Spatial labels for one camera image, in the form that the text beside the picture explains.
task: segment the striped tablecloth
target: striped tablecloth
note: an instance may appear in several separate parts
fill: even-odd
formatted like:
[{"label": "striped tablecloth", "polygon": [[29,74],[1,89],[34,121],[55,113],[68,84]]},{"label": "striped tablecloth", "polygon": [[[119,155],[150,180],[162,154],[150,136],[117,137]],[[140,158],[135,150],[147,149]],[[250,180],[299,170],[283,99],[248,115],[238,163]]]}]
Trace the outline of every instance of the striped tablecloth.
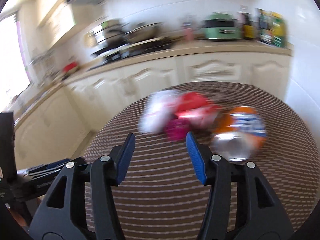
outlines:
[{"label": "striped tablecloth", "polygon": [[[319,181],[315,141],[300,117],[285,103],[257,87],[226,82],[192,82],[176,87],[197,91],[229,111],[253,106],[262,116],[268,139],[252,158],[276,191],[294,229],[313,208]],[[125,181],[113,188],[117,213],[127,240],[196,239],[210,187],[194,175],[185,141],[171,142],[164,134],[140,134],[137,129],[146,98],[131,104],[108,122],[85,153],[88,162],[122,144],[129,132],[136,147]],[[208,133],[198,140],[210,144]],[[88,226],[94,231],[90,187],[86,186]],[[236,185],[232,187],[229,230],[236,215]]]}]

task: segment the blue gripper pad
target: blue gripper pad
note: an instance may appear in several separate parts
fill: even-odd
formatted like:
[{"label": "blue gripper pad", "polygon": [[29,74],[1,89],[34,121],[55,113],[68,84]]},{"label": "blue gripper pad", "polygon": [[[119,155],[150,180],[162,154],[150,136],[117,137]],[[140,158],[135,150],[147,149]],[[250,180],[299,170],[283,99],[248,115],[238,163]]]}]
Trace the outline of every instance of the blue gripper pad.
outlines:
[{"label": "blue gripper pad", "polygon": [[199,181],[205,185],[207,181],[207,175],[205,174],[204,160],[198,149],[197,141],[192,132],[188,132],[186,138],[187,150],[195,170],[196,177]]},{"label": "blue gripper pad", "polygon": [[127,174],[135,145],[135,136],[133,133],[129,133],[123,145],[121,146],[121,149],[119,150],[116,160],[114,160],[117,171],[116,182],[118,183],[118,185],[121,184],[121,182],[125,178],[125,175]]}]

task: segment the metal screw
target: metal screw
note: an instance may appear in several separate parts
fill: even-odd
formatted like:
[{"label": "metal screw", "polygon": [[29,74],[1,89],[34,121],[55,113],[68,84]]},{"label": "metal screw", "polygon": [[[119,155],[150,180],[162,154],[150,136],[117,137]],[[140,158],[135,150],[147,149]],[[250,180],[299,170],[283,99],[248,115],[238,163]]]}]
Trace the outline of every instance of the metal screw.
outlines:
[{"label": "metal screw", "polygon": [[68,162],[68,163],[66,164],[66,167],[67,167],[68,169],[73,168],[73,166],[75,166],[75,163],[74,163],[74,162]]},{"label": "metal screw", "polygon": [[218,161],[221,160],[221,157],[220,157],[220,155],[215,154],[215,155],[212,155],[211,159],[212,159],[213,161],[218,162]]},{"label": "metal screw", "polygon": [[107,162],[108,160],[110,160],[110,156],[109,155],[103,155],[103,156],[101,156],[100,160],[102,162]]},{"label": "metal screw", "polygon": [[253,169],[256,165],[253,162],[248,162],[247,166],[251,169]]}]

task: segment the white cabinet door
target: white cabinet door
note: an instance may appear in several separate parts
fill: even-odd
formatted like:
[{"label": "white cabinet door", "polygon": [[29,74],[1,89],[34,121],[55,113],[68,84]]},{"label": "white cabinet door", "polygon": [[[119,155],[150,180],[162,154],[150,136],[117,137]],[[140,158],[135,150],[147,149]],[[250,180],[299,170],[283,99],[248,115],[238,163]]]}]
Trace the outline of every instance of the white cabinet door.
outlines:
[{"label": "white cabinet door", "polygon": [[97,105],[96,96],[89,88],[88,79],[82,79],[68,85],[67,91],[90,130],[99,130],[98,127],[101,126],[101,120],[104,120],[105,116],[101,105]]},{"label": "white cabinet door", "polygon": [[49,137],[42,140],[48,148],[47,152],[56,160],[71,157],[89,130],[72,108],[64,90],[58,90],[39,108],[48,127]]},{"label": "white cabinet door", "polygon": [[224,81],[245,83],[243,64],[237,54],[208,53],[182,57],[186,81]]},{"label": "white cabinet door", "polygon": [[43,143],[49,136],[47,128],[42,111],[37,108],[15,131],[14,155],[18,170],[54,161]]},{"label": "white cabinet door", "polygon": [[88,133],[63,89],[60,89],[16,130],[17,168],[71,157]]},{"label": "white cabinet door", "polygon": [[118,69],[91,76],[67,86],[90,130],[99,131],[124,109]]},{"label": "white cabinet door", "polygon": [[102,118],[95,130],[100,130],[111,118],[125,108],[120,90],[121,73],[119,69],[89,77],[88,89],[99,108]]},{"label": "white cabinet door", "polygon": [[289,79],[290,57],[282,56],[274,60],[262,61],[252,65],[251,84],[277,98],[284,100]]},{"label": "white cabinet door", "polygon": [[126,105],[180,83],[174,57],[134,64],[121,70],[124,76],[121,87]]}]

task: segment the pink package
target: pink package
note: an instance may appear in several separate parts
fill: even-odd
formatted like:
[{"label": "pink package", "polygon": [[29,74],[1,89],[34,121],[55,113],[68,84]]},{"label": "pink package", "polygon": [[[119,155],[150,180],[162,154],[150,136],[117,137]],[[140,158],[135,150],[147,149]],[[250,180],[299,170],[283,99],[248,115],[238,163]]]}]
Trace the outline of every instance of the pink package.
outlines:
[{"label": "pink package", "polygon": [[189,122],[186,119],[172,119],[165,127],[165,132],[171,141],[185,139],[190,132]]}]

